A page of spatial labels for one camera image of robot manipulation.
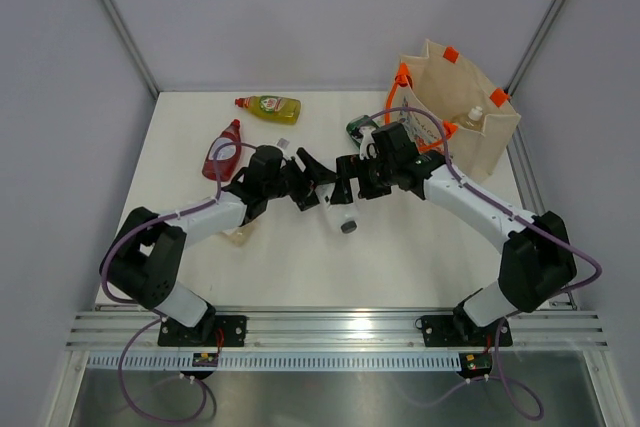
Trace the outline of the amber liquid bottle white cap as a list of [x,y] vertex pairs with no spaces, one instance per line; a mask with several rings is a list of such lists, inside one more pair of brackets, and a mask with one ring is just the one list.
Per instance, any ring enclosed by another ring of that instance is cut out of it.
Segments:
[[451,122],[458,127],[474,132],[482,132],[485,112],[481,106],[475,106],[466,113],[456,115]]

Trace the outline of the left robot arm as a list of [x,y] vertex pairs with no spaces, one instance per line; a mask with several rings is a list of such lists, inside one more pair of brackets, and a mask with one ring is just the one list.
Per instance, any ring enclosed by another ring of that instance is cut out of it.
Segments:
[[103,290],[117,288],[125,303],[177,322],[185,339],[204,345],[214,336],[216,309],[178,280],[184,251],[251,223],[272,199],[288,197],[299,210],[310,209],[319,204],[316,188],[336,180],[335,172],[303,148],[287,159],[276,146],[259,146],[214,197],[166,214],[144,207],[131,211],[100,267]]

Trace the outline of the clear pale soap bottle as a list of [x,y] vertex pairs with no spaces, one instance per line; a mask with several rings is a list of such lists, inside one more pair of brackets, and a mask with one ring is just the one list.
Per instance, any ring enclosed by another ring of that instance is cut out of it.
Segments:
[[219,233],[219,236],[231,242],[237,247],[242,247],[251,238],[256,226],[252,223],[228,229]]

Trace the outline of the white rectangular bottle black cap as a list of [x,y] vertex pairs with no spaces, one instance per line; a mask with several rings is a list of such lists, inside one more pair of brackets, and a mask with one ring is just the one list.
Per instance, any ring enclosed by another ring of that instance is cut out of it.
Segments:
[[340,234],[353,233],[358,227],[359,212],[354,203],[332,204],[333,184],[320,185],[316,194],[330,228]]

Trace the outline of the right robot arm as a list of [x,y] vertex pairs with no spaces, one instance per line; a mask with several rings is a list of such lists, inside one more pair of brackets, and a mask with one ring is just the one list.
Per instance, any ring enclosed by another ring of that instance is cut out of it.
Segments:
[[[359,185],[357,194],[351,183]],[[463,176],[437,151],[421,153],[402,125],[393,122],[364,135],[360,151],[336,160],[335,180],[316,194],[327,211],[344,217],[340,229],[352,232],[349,213],[356,197],[372,200],[398,187],[440,206],[480,233],[501,255],[493,283],[462,300],[453,310],[454,335],[474,344],[491,325],[517,311],[530,313],[577,275],[562,219],[518,210]]]

